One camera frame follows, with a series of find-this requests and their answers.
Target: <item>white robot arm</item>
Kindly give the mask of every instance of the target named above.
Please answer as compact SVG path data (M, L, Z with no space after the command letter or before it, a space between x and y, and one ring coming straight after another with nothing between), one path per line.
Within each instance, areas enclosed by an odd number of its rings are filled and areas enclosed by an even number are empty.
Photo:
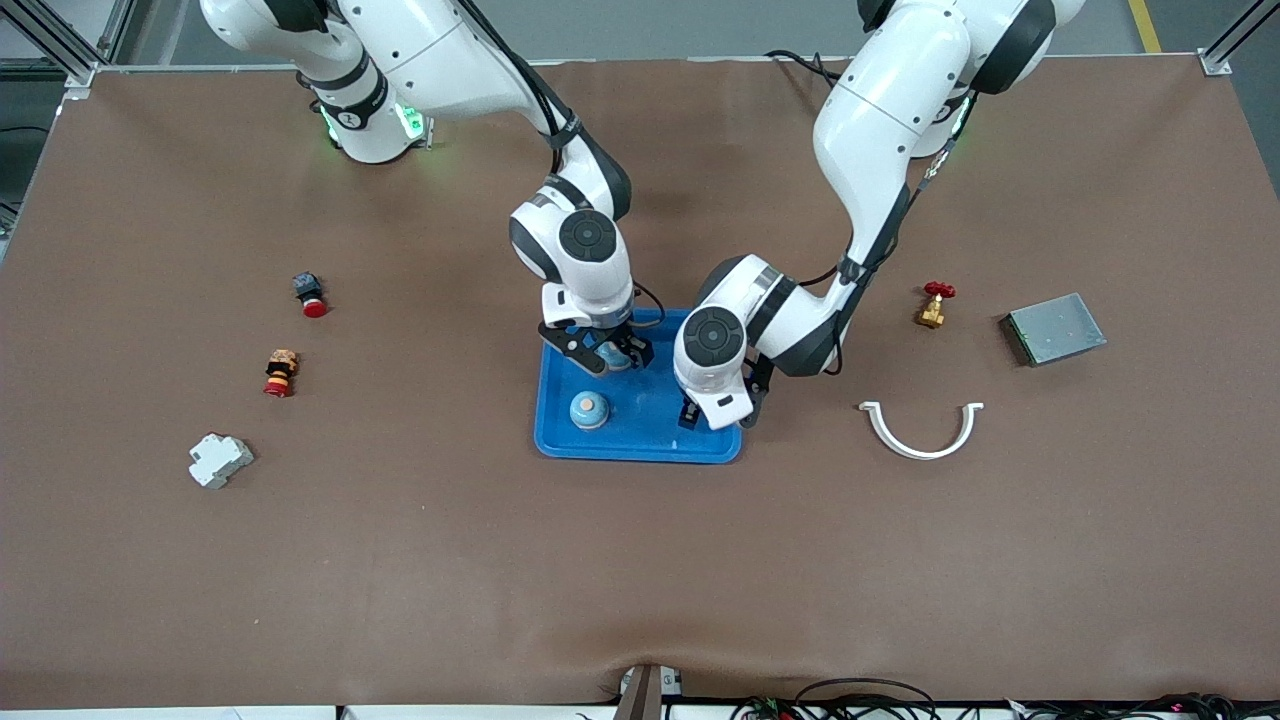
M524 115L553 151L550 174L509 222L517 256L545 281L539 332L591 374L652 361L630 325L635 290L617 227L631 205L626 172L471 0L338 0L346 24L325 0L201 0L201 9L230 45L293 61L357 160L408 146L398 99L439 119ZM357 155L366 145L381 152Z
M832 88L813 133L852 240L822 297L755 255L712 272L676 342L682 425L705 415L713 429L751 427L774 368L808 377L837 360L910 205L909 159L927 154L922 145L942 147L957 99L970 90L1004 92L1034 69L1053 28L1083 1L859 0L874 35ZM750 361L749 347L756 350Z

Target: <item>plastic tray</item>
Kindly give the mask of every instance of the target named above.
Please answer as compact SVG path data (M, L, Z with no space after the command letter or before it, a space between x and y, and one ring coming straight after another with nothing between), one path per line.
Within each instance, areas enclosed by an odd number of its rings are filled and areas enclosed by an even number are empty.
M707 427L705 418L687 430L677 423L684 395L672 373L672 343L689 310L668 310L662 324L637 331L653 343L653 363L643 370L623 370L594 378L556 351L543 346L543 373L534 416L534 442L550 457L581 460L639 460L719 465L742 450L742 430ZM658 311L636 309L634 320L658 319ZM581 430L568 418L568 404L584 389L609 401L609 420Z

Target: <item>green indicator light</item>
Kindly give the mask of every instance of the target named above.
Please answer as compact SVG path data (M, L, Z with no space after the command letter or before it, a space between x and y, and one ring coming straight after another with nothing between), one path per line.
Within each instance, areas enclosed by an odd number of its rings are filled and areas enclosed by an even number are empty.
M404 133L410 140L419 140L422 137L425 132L422 129L422 113L398 102L396 104L396 113L399 115L401 124L404 126Z

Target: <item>electrical component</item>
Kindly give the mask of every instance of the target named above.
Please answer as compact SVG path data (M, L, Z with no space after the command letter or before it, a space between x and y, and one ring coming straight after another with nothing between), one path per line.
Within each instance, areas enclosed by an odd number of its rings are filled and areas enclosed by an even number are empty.
M266 386L262 392L275 397L293 395L293 375L298 373L298 355L292 350L276 350L266 364Z
M253 454L243 441L215 433L202 437L189 455L195 462L187 471L201 487L209 489L225 486L237 470L253 461Z
M302 302L302 314L307 318L324 318L329 313L320 279L311 273L293 275L293 295Z

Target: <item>white plastic bracket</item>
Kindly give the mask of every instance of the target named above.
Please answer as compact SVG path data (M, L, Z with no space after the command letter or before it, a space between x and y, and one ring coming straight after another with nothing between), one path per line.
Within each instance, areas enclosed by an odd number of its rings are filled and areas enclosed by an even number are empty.
M955 442L950 446L938 450L937 452L925 452L923 450L915 450L914 447L908 447L902 441L897 439L893 433L888 430L888 425L884 424L884 413L881 411L879 402L868 400L858 406L859 410L865 410L872 418L872 428L876 429L876 434L879 436L881 441L884 442L893 452L901 455L902 457L910 457L911 460L937 460L938 457L946 457L952 452L960 450L964 443L969 442L969 436L973 434L973 419L978 410L983 409L980 402L970 402L960 409L964 415L964 421L960 424L960 434L956 437Z

